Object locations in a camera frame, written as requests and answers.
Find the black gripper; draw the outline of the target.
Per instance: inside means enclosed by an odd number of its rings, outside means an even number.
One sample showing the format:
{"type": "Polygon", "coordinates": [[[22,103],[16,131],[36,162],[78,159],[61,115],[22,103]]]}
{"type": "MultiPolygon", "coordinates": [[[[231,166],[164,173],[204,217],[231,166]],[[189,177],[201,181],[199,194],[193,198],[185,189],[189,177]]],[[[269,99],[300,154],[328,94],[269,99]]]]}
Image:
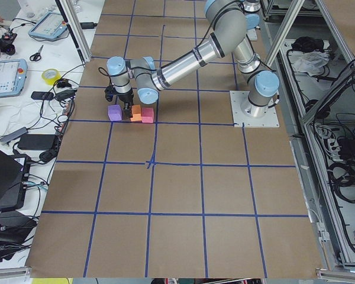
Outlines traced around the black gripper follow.
{"type": "Polygon", "coordinates": [[[123,112],[127,118],[132,118],[132,105],[134,105],[134,93],[133,91],[128,91],[126,93],[119,93],[117,95],[118,99],[124,103],[123,112]]]}

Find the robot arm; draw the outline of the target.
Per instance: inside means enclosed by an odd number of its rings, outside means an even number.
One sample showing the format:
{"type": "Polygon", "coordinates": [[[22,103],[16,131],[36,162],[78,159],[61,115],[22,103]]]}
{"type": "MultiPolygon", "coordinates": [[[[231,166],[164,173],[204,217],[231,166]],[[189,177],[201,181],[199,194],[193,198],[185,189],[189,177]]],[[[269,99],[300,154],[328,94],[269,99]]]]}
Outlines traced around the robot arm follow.
{"type": "Polygon", "coordinates": [[[207,1],[204,13],[209,28],[200,43],[174,61],[156,68],[152,57],[125,60],[120,56],[106,62],[109,79],[105,98],[111,102],[118,97],[124,104],[127,117],[133,115],[133,89],[130,80],[137,84],[140,101],[150,105],[157,102],[159,93],[187,75],[206,66],[216,58],[232,53],[238,70],[250,88],[248,97],[242,101],[242,112],[252,118],[262,118],[267,110],[275,107],[270,101],[277,93],[279,78],[262,62],[254,51],[248,36],[249,16],[245,15],[241,1],[207,1]]]}

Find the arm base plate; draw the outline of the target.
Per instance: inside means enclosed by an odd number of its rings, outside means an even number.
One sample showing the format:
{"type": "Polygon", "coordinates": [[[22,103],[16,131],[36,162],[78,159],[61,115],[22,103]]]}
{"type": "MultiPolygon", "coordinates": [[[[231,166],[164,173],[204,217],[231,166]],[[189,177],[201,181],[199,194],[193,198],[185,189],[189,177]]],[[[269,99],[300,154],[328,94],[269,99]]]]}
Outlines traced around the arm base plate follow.
{"type": "Polygon", "coordinates": [[[247,30],[247,36],[251,41],[257,41],[257,32],[255,28],[247,30]]]}
{"type": "Polygon", "coordinates": [[[243,128],[279,128],[273,99],[267,106],[254,106],[249,101],[249,91],[230,91],[233,125],[243,128]]]}

